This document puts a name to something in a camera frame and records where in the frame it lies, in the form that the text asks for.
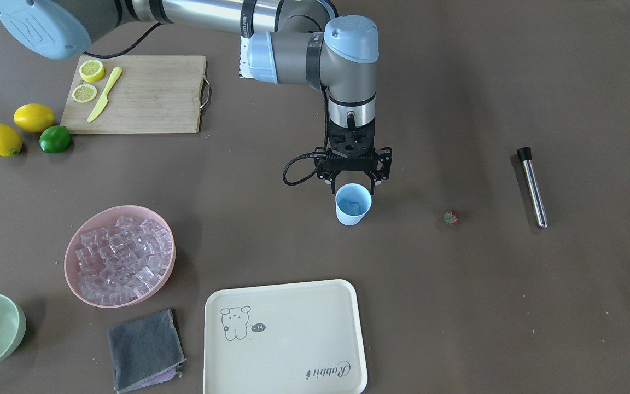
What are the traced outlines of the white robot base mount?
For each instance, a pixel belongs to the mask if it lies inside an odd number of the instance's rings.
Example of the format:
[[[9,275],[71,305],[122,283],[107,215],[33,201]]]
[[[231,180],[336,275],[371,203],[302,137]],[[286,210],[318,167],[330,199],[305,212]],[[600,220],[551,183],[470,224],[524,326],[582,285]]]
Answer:
[[[240,57],[238,58],[238,77],[253,78],[248,65],[248,43],[249,38],[240,37]]]

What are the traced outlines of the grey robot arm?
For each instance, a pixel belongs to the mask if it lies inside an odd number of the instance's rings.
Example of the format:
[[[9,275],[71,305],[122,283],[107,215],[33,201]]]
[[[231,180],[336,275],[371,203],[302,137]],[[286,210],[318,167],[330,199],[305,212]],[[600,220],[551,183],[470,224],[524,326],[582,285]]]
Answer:
[[[390,177],[392,150],[374,143],[378,27],[363,15],[340,15],[331,1],[0,1],[0,22],[53,60],[90,55],[94,43],[131,22],[150,32],[178,25],[211,38],[229,34],[240,45],[240,77],[322,95],[323,144],[291,160],[313,160],[305,180],[335,189],[341,173],[360,171],[373,194]]]

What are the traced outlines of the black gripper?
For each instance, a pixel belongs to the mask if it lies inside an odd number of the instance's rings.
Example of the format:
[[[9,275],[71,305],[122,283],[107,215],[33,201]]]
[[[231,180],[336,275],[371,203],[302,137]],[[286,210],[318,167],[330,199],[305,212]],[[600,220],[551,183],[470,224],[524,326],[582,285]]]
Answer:
[[[353,130],[332,120],[327,124],[328,147],[315,150],[317,177],[329,184],[331,194],[337,193],[336,178],[341,172],[361,171],[370,179],[370,194],[376,186],[390,178],[392,148],[375,149],[375,120]]]

